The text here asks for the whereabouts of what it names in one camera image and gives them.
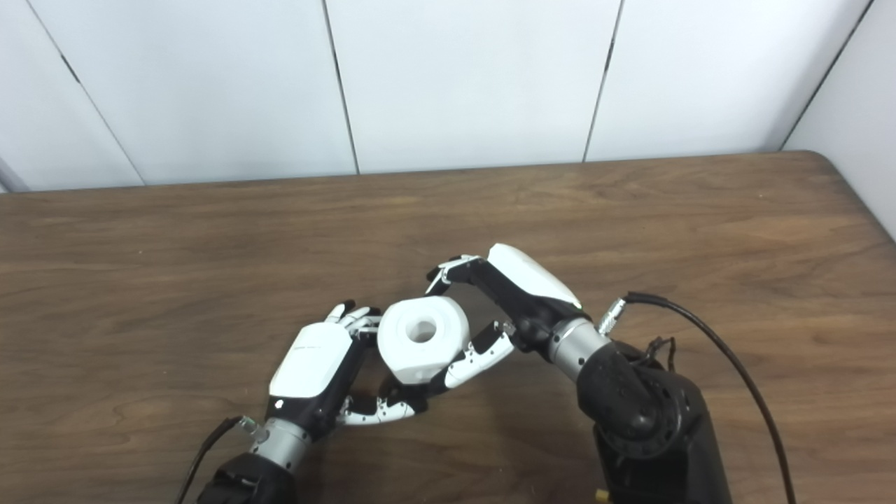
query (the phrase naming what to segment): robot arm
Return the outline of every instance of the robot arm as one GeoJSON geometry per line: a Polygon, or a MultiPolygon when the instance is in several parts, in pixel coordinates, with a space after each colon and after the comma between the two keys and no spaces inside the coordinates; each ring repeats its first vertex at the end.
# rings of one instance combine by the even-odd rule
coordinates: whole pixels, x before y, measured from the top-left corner
{"type": "Polygon", "coordinates": [[[298,333],[271,380],[266,423],[260,426],[246,417],[239,422],[253,445],[224,463],[196,502],[296,502],[299,463],[346,412],[349,388],[366,349],[375,344],[379,311],[351,311],[354,304],[348,300],[337,305],[323,322],[305,326],[298,333]]]}
{"type": "Polygon", "coordinates": [[[574,384],[616,504],[730,504],[718,444],[700,390],[655,360],[609,338],[625,307],[595,325],[562,282],[520,250],[458,256],[430,272],[427,294],[469,283],[507,314],[504,333],[574,384]]]}

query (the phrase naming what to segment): white object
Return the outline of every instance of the white object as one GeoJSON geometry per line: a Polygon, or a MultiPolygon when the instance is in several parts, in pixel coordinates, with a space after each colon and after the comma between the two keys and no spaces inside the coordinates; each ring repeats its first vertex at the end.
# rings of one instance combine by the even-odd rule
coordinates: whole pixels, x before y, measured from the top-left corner
{"type": "Polygon", "coordinates": [[[874,2],[785,149],[826,156],[896,239],[896,2],[874,2]]]}
{"type": "Polygon", "coordinates": [[[463,309],[441,296],[391,305],[376,337],[383,361],[407,385],[428,383],[469,340],[470,325],[463,309]]]}
{"type": "Polygon", "coordinates": [[[476,353],[476,350],[473,349],[473,343],[468,343],[467,349],[464,351],[464,359],[453,362],[448,367],[448,372],[445,375],[445,386],[455,388],[482,371],[491,368],[511,353],[513,353],[513,343],[511,343],[507,334],[501,335],[485,353],[476,353]]]}
{"type": "Polygon", "coordinates": [[[866,0],[625,0],[587,161],[777,151],[866,0]]]}
{"type": "Polygon", "coordinates": [[[362,173],[581,161],[619,0],[328,0],[362,173]]]}
{"type": "Polygon", "coordinates": [[[302,327],[274,373],[270,395],[315,397],[330,384],[351,346],[349,330],[318,322],[302,327]]]}
{"type": "Polygon", "coordinates": [[[566,301],[576,308],[582,307],[569,287],[518,248],[496,243],[488,251],[488,262],[533,296],[554,298],[566,301]]]}
{"type": "Polygon", "coordinates": [[[323,2],[31,4],[147,183],[355,173],[323,2]]]}
{"type": "Polygon", "coordinates": [[[0,2],[0,170],[16,191],[142,184],[24,0],[0,2]]]}

